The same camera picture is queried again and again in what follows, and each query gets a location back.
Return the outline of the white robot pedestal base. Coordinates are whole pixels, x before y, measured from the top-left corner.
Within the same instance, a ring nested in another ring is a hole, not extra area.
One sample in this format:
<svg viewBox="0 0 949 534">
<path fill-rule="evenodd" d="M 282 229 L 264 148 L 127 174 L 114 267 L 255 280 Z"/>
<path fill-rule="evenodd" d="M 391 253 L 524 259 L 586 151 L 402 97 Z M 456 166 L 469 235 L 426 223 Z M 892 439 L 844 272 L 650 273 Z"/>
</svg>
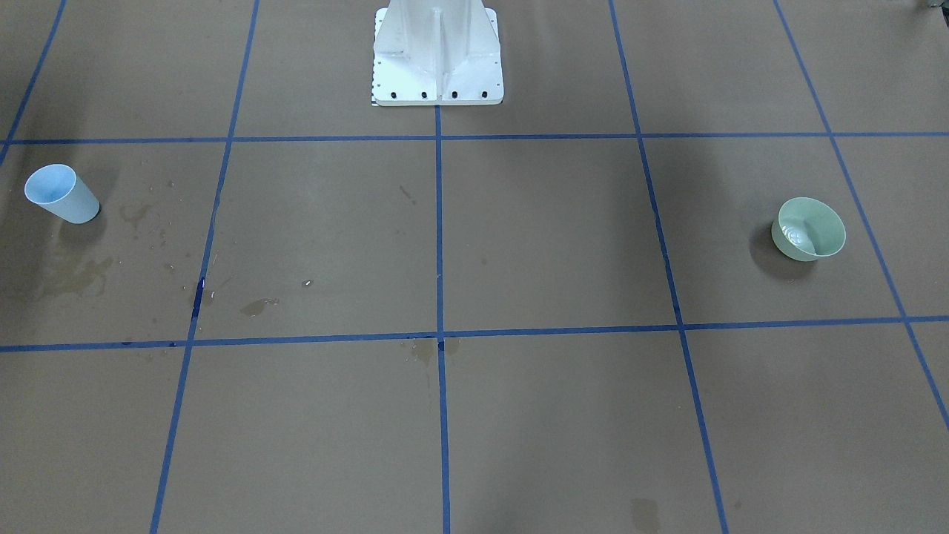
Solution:
<svg viewBox="0 0 949 534">
<path fill-rule="evenodd" d="M 391 1 L 374 16 L 371 104 L 504 100 L 497 13 L 481 1 Z"/>
</svg>

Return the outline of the light green bowl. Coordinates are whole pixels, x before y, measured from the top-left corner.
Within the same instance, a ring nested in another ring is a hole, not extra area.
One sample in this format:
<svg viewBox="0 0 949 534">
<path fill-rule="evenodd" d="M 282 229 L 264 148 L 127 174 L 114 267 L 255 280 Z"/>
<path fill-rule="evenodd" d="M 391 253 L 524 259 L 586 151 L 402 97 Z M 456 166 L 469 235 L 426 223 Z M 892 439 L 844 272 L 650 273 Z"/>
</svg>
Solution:
<svg viewBox="0 0 949 534">
<path fill-rule="evenodd" d="M 784 202 L 770 227 L 770 236 L 781 254 L 800 263 L 833 257 L 847 243 L 841 217 L 813 197 L 792 197 Z"/>
</svg>

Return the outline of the light blue plastic cup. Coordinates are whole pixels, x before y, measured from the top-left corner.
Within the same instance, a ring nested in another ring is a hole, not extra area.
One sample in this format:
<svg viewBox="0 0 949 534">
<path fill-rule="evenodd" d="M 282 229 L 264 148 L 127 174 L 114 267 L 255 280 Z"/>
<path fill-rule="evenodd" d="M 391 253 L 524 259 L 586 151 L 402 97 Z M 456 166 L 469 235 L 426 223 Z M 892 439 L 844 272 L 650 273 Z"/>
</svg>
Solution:
<svg viewBox="0 0 949 534">
<path fill-rule="evenodd" d="M 85 224 L 98 216 L 99 200 L 68 165 L 46 165 L 24 184 L 26 198 L 70 224 Z"/>
</svg>

